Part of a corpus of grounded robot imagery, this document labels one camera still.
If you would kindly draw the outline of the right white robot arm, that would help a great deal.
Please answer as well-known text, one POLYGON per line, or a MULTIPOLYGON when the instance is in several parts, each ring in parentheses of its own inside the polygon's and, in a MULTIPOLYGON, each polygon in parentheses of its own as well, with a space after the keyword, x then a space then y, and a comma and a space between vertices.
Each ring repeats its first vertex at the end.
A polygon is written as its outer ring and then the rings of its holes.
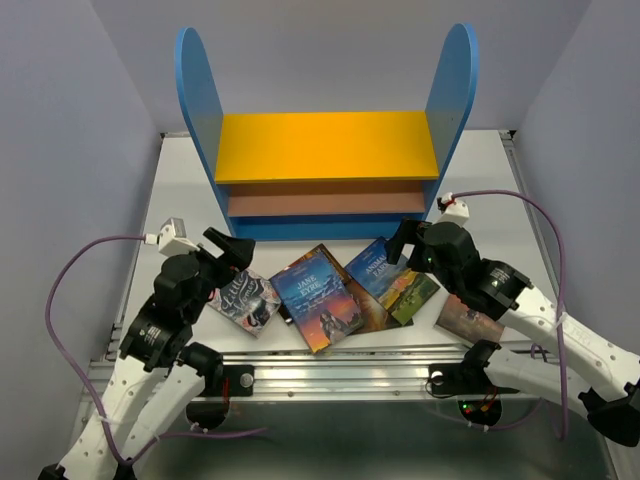
POLYGON ((538 395, 583 416, 607 439, 639 443, 639 357, 590 330, 559 302, 548 299, 509 264, 481 257, 469 232, 452 222, 405 219, 384 243, 388 263, 413 251, 409 269, 434 275, 472 310, 511 328, 552 353, 559 364, 535 366, 492 348, 460 366, 463 384, 482 390, 506 381, 511 389, 538 395))

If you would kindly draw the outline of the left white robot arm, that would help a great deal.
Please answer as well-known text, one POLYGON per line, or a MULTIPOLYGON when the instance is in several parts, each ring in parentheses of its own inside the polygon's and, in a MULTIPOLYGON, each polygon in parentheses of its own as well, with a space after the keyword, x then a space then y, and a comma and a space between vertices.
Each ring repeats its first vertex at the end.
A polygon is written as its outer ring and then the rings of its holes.
POLYGON ((120 342, 102 393, 63 346, 52 321, 45 321, 54 346, 80 377, 95 410, 68 453, 44 467, 40 478, 135 478, 136 464, 167 437, 178 413, 199 393, 221 386, 223 357, 193 341, 193 327, 214 292, 250 266, 255 242, 214 228, 204 236, 220 248, 220 255, 191 242, 177 218, 167 220, 156 234, 136 236, 165 260, 152 294, 120 342))

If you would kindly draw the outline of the Jane Eyre book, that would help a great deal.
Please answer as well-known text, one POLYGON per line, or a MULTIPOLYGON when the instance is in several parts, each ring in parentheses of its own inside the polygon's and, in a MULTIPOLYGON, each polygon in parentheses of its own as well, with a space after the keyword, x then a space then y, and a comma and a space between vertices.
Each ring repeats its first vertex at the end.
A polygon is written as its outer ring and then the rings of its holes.
POLYGON ((340 342, 363 325, 358 304, 321 250, 274 275, 271 284, 312 353, 340 342))

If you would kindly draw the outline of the Animal Farm book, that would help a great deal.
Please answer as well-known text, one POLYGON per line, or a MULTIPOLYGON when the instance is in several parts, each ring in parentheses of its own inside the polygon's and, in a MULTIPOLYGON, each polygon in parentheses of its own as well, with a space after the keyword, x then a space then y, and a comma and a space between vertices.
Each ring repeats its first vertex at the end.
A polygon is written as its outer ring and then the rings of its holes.
POLYGON ((440 286, 426 274, 409 269, 403 254, 395 264, 389 263, 385 244, 384 237, 374 240, 345 269, 393 319, 407 325, 440 286))

